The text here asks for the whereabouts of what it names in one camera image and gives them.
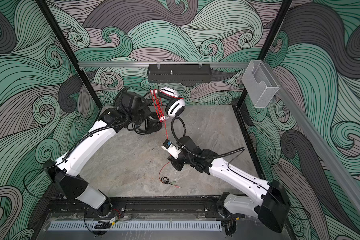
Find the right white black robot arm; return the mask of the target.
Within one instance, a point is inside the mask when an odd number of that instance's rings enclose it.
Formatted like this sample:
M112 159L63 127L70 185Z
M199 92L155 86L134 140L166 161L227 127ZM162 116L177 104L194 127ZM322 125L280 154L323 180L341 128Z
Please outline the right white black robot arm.
M184 123L180 117L171 121L171 132L176 142L165 140L162 144L162 149L169 153L168 160L171 165L177 171L189 165L199 173L223 180L244 193L243 196L222 194L217 208L223 217L255 217L268 229L281 233L291 209L286 188L276 180L268 182L252 176L224 159L232 154L240 155L245 150L244 147L219 155L209 149L200 149L186 134L178 138L174 129L176 120Z

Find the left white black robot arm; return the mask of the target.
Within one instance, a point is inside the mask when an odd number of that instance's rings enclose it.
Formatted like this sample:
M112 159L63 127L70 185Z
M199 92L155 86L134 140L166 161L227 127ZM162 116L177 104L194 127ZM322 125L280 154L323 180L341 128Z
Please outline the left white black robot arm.
M140 124L151 114L146 99L128 88L122 89L114 105L104 110L90 131L61 157L47 161L43 169L54 186L68 200L78 200L107 217L112 208L108 197L80 177L88 160L121 129L130 124Z

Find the black blue headphones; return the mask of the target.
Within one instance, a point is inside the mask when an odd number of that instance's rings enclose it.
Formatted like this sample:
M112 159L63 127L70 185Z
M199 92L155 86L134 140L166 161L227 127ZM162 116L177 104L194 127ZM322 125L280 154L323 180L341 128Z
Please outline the black blue headphones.
M144 121L144 126L138 127L135 132L139 135L150 135L161 130L163 123L159 121L156 113L150 113L149 117Z

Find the white black headphones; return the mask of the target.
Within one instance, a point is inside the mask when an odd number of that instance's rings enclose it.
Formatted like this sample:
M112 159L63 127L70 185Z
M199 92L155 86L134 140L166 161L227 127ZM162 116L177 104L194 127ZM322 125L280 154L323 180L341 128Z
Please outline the white black headphones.
M168 87L153 89L144 94L143 98L145 99L148 95L151 96L152 105L161 123L169 118L178 117L186 108L185 100L174 89Z

